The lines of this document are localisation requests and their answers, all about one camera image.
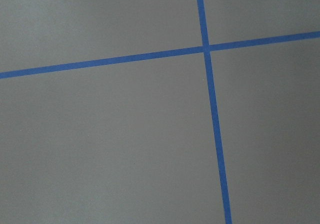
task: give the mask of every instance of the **blue line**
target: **blue line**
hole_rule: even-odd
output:
[[[198,12],[199,12],[199,20],[200,20],[200,28],[202,35],[202,44],[203,44],[203,54],[204,54],[204,63],[206,70],[206,78],[208,84],[209,91],[209,99],[210,99],[210,107],[211,107],[211,117],[213,124],[213,133],[215,140],[215,149],[216,156],[218,161],[219,168],[219,176],[220,176],[220,185],[221,185],[221,193],[222,193],[222,201],[223,201],[223,209],[224,209],[224,219],[226,224],[232,224],[231,218],[231,208],[229,201],[229,193],[228,193],[228,185],[227,185],[227,175],[226,175],[226,167],[225,167],[225,159],[224,152],[222,146],[221,132],[220,132],[220,124],[219,124],[219,116],[218,116],[218,107],[217,107],[217,98],[216,98],[216,90],[214,83],[214,74],[212,69],[212,61],[210,55],[210,45],[208,38],[208,30],[207,30],[207,21],[206,21],[206,13],[205,13],[205,4],[204,0],[197,0],[198,4]]]
[[[243,47],[250,47],[250,46],[257,46],[257,45],[264,45],[264,44],[271,44],[271,43],[282,43],[282,42],[297,41],[297,40],[319,38],[319,37],[320,37],[320,31],[275,36],[275,37],[269,37],[269,38],[250,39],[250,40],[236,41],[236,42],[229,42],[229,43],[212,44],[210,45],[210,51],[243,48]]]
[[[78,68],[89,68],[89,67],[103,66],[103,65],[116,64],[116,63],[141,61],[141,60],[148,60],[148,59],[155,59],[155,58],[173,57],[173,56],[201,53],[201,52],[203,52],[202,46],[173,49],[173,50],[153,52],[153,53],[136,54],[136,55],[122,56],[122,57],[115,57],[115,58],[105,58],[105,59],[83,61],[83,62],[77,62],[77,63],[58,64],[58,65],[45,66],[45,67],[39,67],[39,68],[28,68],[28,69],[2,72],[0,73],[0,79],[40,74],[40,73],[50,73],[50,72],[57,72],[57,71],[64,71],[64,70],[78,69]]]

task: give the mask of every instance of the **gray floor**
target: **gray floor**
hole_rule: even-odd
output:
[[[0,0],[0,72],[200,46],[197,0]],[[320,0],[204,0],[210,43]],[[233,223],[320,223],[320,39],[212,52]],[[0,223],[223,224],[203,54],[0,80]]]

